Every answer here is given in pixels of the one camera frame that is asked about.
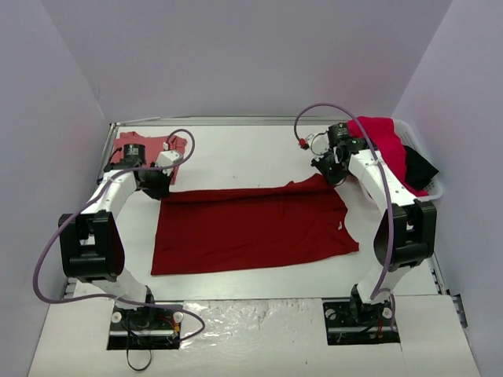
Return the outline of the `dark red t-shirt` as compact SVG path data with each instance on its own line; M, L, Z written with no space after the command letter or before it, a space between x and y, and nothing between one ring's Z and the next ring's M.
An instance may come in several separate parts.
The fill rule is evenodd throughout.
M320 174L275 188L175 192L162 200L153 276L265 269L358 251L347 207Z

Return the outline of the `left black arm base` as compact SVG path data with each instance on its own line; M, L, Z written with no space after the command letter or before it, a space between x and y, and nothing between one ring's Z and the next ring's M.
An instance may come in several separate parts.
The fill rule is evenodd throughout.
M172 309L113 307L107 350L178 350L184 314Z

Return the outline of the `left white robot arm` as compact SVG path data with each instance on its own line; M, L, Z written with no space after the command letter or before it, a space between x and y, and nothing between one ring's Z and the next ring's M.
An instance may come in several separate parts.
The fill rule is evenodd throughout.
M58 225L64 274L83 284L92 284L111 295L119 308L130 310L130 319L140 328L152 327L158 319L150 288L138 282L125 267L125 250L116 218L136 191L161 200L169 195L173 165L183 154L164 144L156 160L146 162L146 147L128 144L123 157L109 162L91 205L75 218L61 215Z

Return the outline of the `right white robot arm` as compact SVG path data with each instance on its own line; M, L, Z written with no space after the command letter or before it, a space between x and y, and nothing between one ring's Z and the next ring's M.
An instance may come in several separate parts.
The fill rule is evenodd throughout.
M348 306L355 323L367 324L376 316L376 305L390 301L398 283L431 257L437 212L432 201L417 197L400 181L362 121L354 125L358 134L349 123L336 123L307 136L305 147L314 156L312 166L330 185L353 177L379 211L373 264L355 284Z

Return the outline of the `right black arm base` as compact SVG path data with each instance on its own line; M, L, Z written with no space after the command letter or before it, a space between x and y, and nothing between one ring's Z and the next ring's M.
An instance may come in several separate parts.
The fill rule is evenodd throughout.
M364 304L354 291L350 297L323 298L322 309L329 346L400 343L390 299Z

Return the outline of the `folded salmon pink t-shirt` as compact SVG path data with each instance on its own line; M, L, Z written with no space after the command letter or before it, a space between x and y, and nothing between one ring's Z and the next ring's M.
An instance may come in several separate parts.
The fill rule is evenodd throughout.
M135 131L122 132L120 136L114 140L113 151L118 148L123 148L128 144L144 145L145 161L146 165L149 166L151 163L156 161L158 155L163 151L163 144L166 139L167 135L159 137L146 137ZM169 139L168 144L170 150L176 150L184 155L185 150L187 149L188 141L184 137L174 135Z

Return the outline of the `bright pink t-shirt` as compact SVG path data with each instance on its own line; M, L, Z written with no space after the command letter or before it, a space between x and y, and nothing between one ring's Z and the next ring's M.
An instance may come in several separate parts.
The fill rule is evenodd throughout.
M381 153L384 162L389 166L389 169L397 179L399 179L401 184L416 196L427 196L428 193L425 190L417 191L406 184L405 145L395 133L395 123L393 119L359 116L358 121L374 143L375 148Z

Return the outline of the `white plastic laundry basket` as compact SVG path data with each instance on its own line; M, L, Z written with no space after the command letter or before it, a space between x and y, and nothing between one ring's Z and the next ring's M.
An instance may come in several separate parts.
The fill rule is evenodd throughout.
M395 133L400 137L402 143L404 145L407 145L407 146L415 149L425 159L427 159L430 164L432 164L429 157L427 156L426 150L423 148L422 144L419 142L419 139L416 137L411 126L409 126L407 123L405 123L401 120L393 119L393 121L395 123ZM437 174L432 179L431 183L424 189L428 193L428 195L420 197L421 199L436 200L442 196L442 186L439 182L438 176L439 176L439 174Z

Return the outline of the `black garment in basket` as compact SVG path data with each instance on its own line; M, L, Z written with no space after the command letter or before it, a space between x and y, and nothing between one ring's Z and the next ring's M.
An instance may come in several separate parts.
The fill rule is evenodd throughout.
M415 149L407 145L404 149L406 151L406 184L414 190L423 191L439 170Z

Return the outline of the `white foreground cover board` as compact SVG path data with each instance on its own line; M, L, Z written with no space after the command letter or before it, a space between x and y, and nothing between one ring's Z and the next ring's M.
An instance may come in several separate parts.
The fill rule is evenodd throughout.
M329 346L318 299L191 302L178 350L107 350L105 300L52 306L32 376L476 376L451 300L397 300L400 343Z

